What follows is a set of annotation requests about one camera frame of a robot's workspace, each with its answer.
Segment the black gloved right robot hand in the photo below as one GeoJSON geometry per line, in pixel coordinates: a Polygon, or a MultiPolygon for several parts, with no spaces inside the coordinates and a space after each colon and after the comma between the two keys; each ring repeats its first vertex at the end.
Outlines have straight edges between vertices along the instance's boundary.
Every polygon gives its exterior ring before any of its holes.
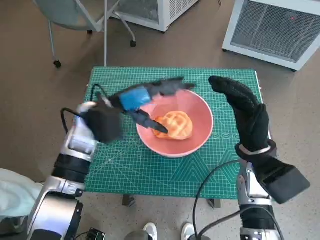
{"type": "Polygon", "coordinates": [[[257,154],[269,150],[269,115],[252,90],[239,81],[211,76],[208,79],[214,92],[225,95],[234,112],[240,142],[237,150],[257,154]]]}

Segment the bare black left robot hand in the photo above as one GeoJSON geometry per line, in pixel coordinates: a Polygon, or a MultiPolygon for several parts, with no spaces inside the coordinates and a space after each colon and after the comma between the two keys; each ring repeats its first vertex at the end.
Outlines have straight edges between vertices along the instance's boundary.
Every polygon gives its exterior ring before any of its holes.
{"type": "Polygon", "coordinates": [[[179,90],[191,90],[196,85],[185,83],[184,77],[161,79],[152,82],[140,83],[121,90],[107,99],[114,108],[131,116],[136,124],[148,129],[167,134],[168,130],[162,124],[150,118],[150,115],[141,110],[141,107],[152,102],[153,98],[174,96],[179,90]]]}

